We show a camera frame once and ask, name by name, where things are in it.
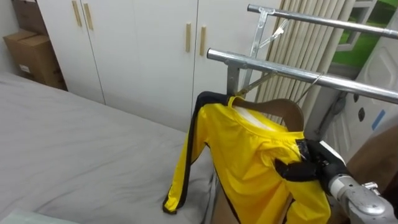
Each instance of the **white cabinet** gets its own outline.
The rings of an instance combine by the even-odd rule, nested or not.
[[[207,49],[249,53],[259,18],[247,12],[249,3],[262,4],[39,0],[39,7],[72,93],[186,131],[199,92],[226,91],[226,66],[208,60]],[[264,36],[274,23],[269,20]],[[265,58],[266,50],[259,55]]]
[[[68,90],[104,103],[80,1],[39,0],[38,4]]]
[[[197,0],[82,0],[108,106],[187,130]],[[185,49],[191,24],[191,49]]]

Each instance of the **clothes hanger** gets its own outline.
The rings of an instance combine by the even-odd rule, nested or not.
[[[281,117],[285,122],[287,130],[290,132],[304,130],[303,112],[301,108],[291,100],[276,99],[263,103],[253,103],[235,98],[232,105]]]

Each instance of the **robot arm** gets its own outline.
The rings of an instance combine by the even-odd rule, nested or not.
[[[380,196],[377,184],[358,184],[340,155],[325,142],[308,140],[307,146],[324,191],[340,203],[352,224],[398,224],[392,205]]]

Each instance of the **gray bed sheet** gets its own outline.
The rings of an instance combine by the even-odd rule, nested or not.
[[[77,223],[201,223],[208,151],[176,215],[162,211],[185,133],[0,73],[0,220],[19,208]]]

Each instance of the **metal rail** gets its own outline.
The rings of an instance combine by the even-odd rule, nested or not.
[[[321,75],[320,73],[309,72],[303,69],[267,62],[222,50],[209,49],[207,51],[207,58],[224,62],[229,67],[253,69],[262,72],[277,72],[278,75],[309,83],[312,83]],[[359,83],[346,78],[325,74],[317,80],[316,85],[398,104],[398,92]]]
[[[318,16],[310,16],[310,15],[301,14],[301,13],[297,13],[297,12],[290,12],[290,11],[285,11],[285,10],[280,10],[280,9],[273,9],[273,8],[269,8],[269,7],[256,6],[256,5],[252,5],[252,4],[249,4],[249,6],[248,6],[249,12],[261,13],[264,10],[267,12],[267,15],[269,15],[269,16],[276,16],[276,17],[282,17],[282,18],[286,18],[286,19],[294,19],[297,21],[311,22],[314,24],[349,29],[349,30],[364,32],[364,33],[368,33],[368,34],[376,34],[376,35],[380,35],[380,36],[388,37],[388,38],[392,38],[392,39],[398,39],[398,31],[396,31],[396,30],[367,26],[367,25],[363,25],[363,24],[357,24],[354,22],[338,21],[338,20],[327,19],[327,18],[318,17]]]

